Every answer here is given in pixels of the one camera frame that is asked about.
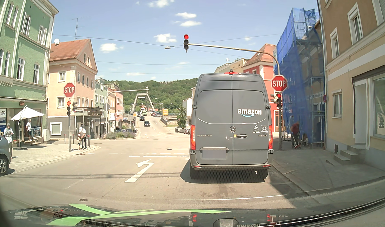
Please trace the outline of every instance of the windshield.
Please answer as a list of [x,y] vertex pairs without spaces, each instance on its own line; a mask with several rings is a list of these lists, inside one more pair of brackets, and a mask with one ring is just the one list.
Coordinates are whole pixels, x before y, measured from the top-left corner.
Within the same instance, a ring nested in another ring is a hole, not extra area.
[[0,0],[4,211],[244,225],[384,197],[385,0]]

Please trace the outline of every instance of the van rear door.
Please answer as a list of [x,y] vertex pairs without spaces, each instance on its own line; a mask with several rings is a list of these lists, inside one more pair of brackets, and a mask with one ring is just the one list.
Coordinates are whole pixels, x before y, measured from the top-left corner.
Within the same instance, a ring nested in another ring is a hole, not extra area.
[[233,164],[263,164],[268,160],[269,110],[260,75],[233,75]]
[[233,164],[232,90],[229,75],[203,75],[193,110],[196,160],[199,164]]

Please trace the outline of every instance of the red tile roof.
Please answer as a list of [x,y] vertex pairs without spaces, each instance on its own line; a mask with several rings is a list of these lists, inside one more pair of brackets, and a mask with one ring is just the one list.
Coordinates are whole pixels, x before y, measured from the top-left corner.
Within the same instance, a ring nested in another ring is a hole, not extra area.
[[51,44],[50,61],[76,58],[88,42],[90,39],[61,42],[58,45]]
[[[263,47],[261,47],[261,49],[259,49],[259,51],[273,55],[273,51],[275,48],[276,48],[276,45],[265,44]],[[273,62],[273,58],[267,54],[257,54],[256,53],[256,54],[254,54],[254,56],[252,56],[250,58],[250,60],[247,61],[247,63],[245,65],[249,65],[249,64],[255,63],[257,61]]]

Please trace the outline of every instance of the stop sign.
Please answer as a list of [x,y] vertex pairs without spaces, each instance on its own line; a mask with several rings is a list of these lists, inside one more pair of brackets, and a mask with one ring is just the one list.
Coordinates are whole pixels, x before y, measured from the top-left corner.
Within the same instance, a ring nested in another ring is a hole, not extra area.
[[67,83],[64,87],[64,95],[67,98],[70,98],[74,95],[75,93],[75,86],[72,83]]
[[271,80],[271,86],[276,92],[283,92],[288,88],[288,81],[282,75],[275,75]]

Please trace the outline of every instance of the child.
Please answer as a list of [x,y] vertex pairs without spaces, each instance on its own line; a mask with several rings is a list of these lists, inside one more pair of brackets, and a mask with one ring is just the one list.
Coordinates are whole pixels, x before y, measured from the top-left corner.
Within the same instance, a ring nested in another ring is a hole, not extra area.
[[80,133],[78,133],[78,145],[79,145],[79,150],[80,150],[80,141],[82,141],[82,138],[80,137]]

